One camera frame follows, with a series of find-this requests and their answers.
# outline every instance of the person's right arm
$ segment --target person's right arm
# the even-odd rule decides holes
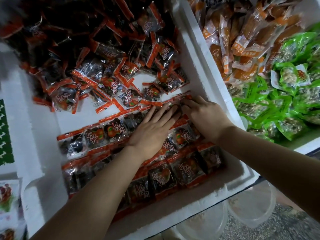
[[[213,102],[185,99],[182,110],[216,145],[261,174],[320,222],[320,161],[266,141],[236,127]]]

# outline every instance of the speckled floor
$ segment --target speckled floor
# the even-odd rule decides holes
[[[320,224],[306,212],[277,204],[271,217],[255,229],[251,229],[229,214],[226,228],[219,240],[319,240]]]

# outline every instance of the forearm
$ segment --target forearm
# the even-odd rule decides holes
[[[141,160],[125,147],[77,195],[69,200],[32,238],[103,239]]]
[[[217,144],[260,173],[310,216],[320,221],[320,161],[237,127],[226,129]]]

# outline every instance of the person's right hand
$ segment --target person's right hand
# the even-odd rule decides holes
[[[214,102],[207,102],[201,96],[196,96],[194,100],[184,99],[182,102],[185,104],[182,107],[183,113],[206,139],[215,144],[226,129],[235,127],[222,108]]]

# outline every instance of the person's left hand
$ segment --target person's left hand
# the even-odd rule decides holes
[[[127,144],[137,150],[142,162],[153,157],[162,148],[170,127],[181,115],[181,113],[174,115],[178,109],[177,105],[163,115],[168,106],[165,104],[154,116],[156,108],[152,107]]]

